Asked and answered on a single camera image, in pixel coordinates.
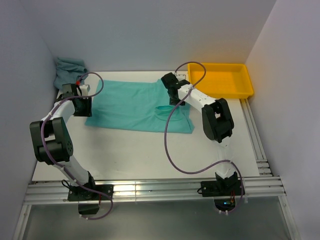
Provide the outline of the teal green t-shirt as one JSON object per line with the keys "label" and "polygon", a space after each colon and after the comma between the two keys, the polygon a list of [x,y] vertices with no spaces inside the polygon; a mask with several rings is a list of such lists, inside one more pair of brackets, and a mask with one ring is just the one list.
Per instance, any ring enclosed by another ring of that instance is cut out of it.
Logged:
{"label": "teal green t-shirt", "polygon": [[[174,108],[160,79],[155,82],[104,80],[98,84],[97,91],[92,116],[85,122],[89,127],[162,133]],[[167,131],[191,134],[194,128],[190,106],[185,105],[175,110]]]}

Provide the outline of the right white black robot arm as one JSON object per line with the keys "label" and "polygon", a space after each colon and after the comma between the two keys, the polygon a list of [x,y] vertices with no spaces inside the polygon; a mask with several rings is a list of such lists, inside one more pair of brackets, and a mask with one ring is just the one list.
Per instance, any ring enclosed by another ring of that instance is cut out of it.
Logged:
{"label": "right white black robot arm", "polygon": [[223,140],[230,138],[235,124],[227,100],[224,98],[216,99],[209,97],[197,90],[196,85],[201,82],[200,80],[191,84],[185,79],[178,80],[177,76],[170,72],[165,74],[161,78],[161,81],[167,89],[169,103],[173,105],[173,109],[169,113],[164,127],[164,150],[170,164],[178,172],[186,175],[197,175],[219,164],[224,164],[226,167],[230,166],[231,169],[227,169],[225,172],[217,171],[215,173],[216,187],[213,191],[210,191],[209,187],[203,186],[200,188],[201,194],[204,196],[207,193],[217,193],[219,196],[230,195],[232,197],[239,195],[242,198],[245,195],[243,178],[239,168],[233,161],[229,159],[218,160],[201,170],[185,171],[175,165],[169,154],[167,144],[168,128],[172,115],[178,107],[185,103],[191,105],[201,113],[202,129],[209,140],[221,144]]}

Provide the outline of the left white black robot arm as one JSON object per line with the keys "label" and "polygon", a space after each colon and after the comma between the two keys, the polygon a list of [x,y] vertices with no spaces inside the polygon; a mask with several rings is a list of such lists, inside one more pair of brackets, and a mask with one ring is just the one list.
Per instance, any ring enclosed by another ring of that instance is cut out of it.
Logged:
{"label": "left white black robot arm", "polygon": [[38,162],[57,168],[66,177],[61,181],[68,189],[67,201],[78,203],[78,213],[96,220],[103,200],[112,201],[114,186],[97,184],[91,173],[74,156],[74,145],[67,129],[70,117],[91,117],[90,86],[64,84],[53,108],[41,120],[29,125],[35,157]]}

